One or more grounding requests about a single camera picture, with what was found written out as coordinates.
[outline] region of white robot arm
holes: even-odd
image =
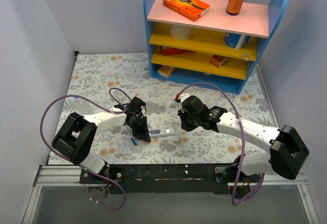
[[[239,120],[226,109],[214,106],[208,108],[196,96],[182,94],[177,102],[181,103],[178,115],[182,129],[192,131],[198,126],[241,137]],[[284,126],[283,129],[267,127],[242,119],[245,140],[262,148],[265,153],[244,157],[242,173],[250,176],[257,173],[275,172],[280,176],[294,180],[309,155],[309,150],[297,131]]]
[[[101,173],[105,170],[106,162],[90,150],[96,134],[127,125],[132,128],[134,138],[151,142],[145,116],[146,104],[134,97],[124,106],[126,111],[120,114],[108,112],[84,116],[78,113],[70,114],[55,136],[52,147],[73,164],[81,165],[94,173]],[[110,111],[121,112],[123,107],[116,105]]]

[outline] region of floral mat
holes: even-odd
[[[136,141],[137,146],[134,146],[130,140],[130,128],[112,128],[97,135],[91,148],[109,164],[230,163],[239,155],[239,138],[202,128],[192,132],[181,129],[174,97],[185,85],[150,78],[147,53],[78,55],[68,94],[82,95],[110,108],[115,105],[108,95],[111,87],[122,88],[130,97],[137,96],[145,101],[149,126],[175,128],[180,141],[155,138],[151,143]],[[232,111],[230,104],[215,90],[191,87],[188,93],[199,97],[208,107],[220,106]],[[121,93],[114,94],[121,101],[127,102]],[[255,71],[240,95],[228,96],[243,118],[271,125],[268,104]],[[72,100],[65,100],[58,129],[67,116],[75,111]],[[246,154],[263,152],[248,142],[245,151]],[[48,164],[69,163],[50,153]]]

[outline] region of white wall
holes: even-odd
[[[268,4],[270,0],[246,0]],[[74,51],[146,51],[143,0],[46,0]]]
[[[327,223],[327,0],[289,0],[260,60],[279,125],[294,126],[310,150],[304,165],[321,223]]]
[[[48,150],[39,122],[65,94],[74,53],[45,0],[0,0],[0,223],[21,223]],[[60,105],[46,121],[54,136]]]

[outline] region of small orange box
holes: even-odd
[[[192,21],[207,13],[210,6],[200,0],[163,0],[163,5]]]
[[[211,57],[211,59],[210,59],[210,63],[211,63],[213,66],[215,66],[215,67],[217,67],[217,68],[220,68],[221,65],[223,65],[224,62],[226,62],[228,58],[229,58],[229,57],[223,57],[223,56],[219,56],[219,55],[213,55],[213,56]]]
[[[158,70],[158,74],[164,76],[165,78],[168,78],[173,73],[174,70],[175,70],[174,67],[161,66],[161,68],[159,68]]]

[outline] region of white tube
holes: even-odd
[[[188,40],[193,36],[193,28],[182,25],[171,24],[170,36],[177,40]]]

